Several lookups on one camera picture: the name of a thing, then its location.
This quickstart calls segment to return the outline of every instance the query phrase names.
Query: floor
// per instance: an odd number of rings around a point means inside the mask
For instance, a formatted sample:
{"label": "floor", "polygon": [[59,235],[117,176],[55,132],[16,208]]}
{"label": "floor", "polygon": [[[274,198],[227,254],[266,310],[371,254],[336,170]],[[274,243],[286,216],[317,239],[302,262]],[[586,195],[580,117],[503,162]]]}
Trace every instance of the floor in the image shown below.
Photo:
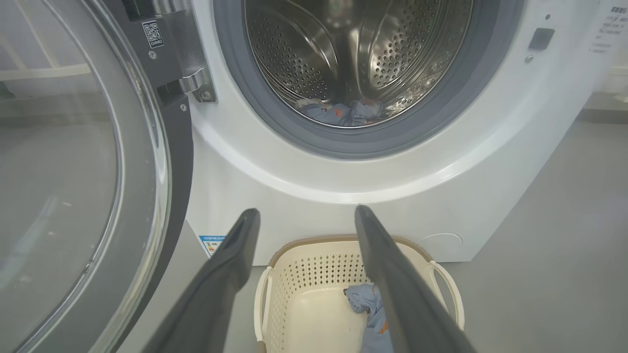
{"label": "floor", "polygon": [[[628,125],[576,122],[491,240],[444,266],[477,352],[620,352],[628,337]],[[119,352],[137,352],[206,255],[181,236],[153,300]],[[253,297],[236,295],[224,352],[255,352]]]}

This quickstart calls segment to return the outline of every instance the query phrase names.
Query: qr code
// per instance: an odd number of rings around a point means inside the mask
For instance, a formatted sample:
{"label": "qr code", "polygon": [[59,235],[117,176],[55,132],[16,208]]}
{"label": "qr code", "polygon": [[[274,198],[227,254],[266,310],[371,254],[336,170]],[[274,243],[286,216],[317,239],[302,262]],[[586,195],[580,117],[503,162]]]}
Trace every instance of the qr code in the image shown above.
{"label": "qr code", "polygon": [[143,22],[142,27],[144,27],[144,34],[151,48],[157,48],[163,45],[163,39],[161,38],[159,27],[157,27],[157,21]]}

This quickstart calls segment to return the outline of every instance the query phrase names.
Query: screw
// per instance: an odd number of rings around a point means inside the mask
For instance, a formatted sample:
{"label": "screw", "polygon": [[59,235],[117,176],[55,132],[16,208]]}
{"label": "screw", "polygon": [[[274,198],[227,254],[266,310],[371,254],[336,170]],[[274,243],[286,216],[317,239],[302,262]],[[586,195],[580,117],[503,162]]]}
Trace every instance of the screw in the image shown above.
{"label": "screw", "polygon": [[202,90],[200,91],[200,97],[204,100],[211,100],[212,99],[212,95],[209,94],[209,92],[207,92],[206,90]]}

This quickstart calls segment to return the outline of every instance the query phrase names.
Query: front-load washing machine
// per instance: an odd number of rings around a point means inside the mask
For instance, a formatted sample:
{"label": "front-load washing machine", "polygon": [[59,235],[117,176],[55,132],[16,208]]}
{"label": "front-load washing machine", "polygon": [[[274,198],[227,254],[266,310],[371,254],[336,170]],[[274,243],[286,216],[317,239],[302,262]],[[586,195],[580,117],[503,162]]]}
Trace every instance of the front-load washing machine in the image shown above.
{"label": "front-load washing machine", "polygon": [[200,236],[254,264],[367,204],[469,261],[610,66],[625,0],[0,5],[1,351],[115,350]]}
{"label": "front-load washing machine", "polygon": [[[624,26],[620,4],[599,1],[194,5],[217,102],[192,102],[187,219],[223,234],[257,207],[256,264],[290,241],[354,233],[355,204],[439,261],[471,260],[604,76]],[[300,107],[311,98],[330,111]],[[365,98],[381,115],[357,117]]]}

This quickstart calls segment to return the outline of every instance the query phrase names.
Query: washing machine door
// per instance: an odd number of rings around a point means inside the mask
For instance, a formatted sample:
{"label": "washing machine door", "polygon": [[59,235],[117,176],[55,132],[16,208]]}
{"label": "washing machine door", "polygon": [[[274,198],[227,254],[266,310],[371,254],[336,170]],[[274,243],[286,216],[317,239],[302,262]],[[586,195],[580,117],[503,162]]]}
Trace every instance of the washing machine door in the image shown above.
{"label": "washing machine door", "polygon": [[0,352],[114,350],[177,243],[198,75],[125,5],[0,4]]}

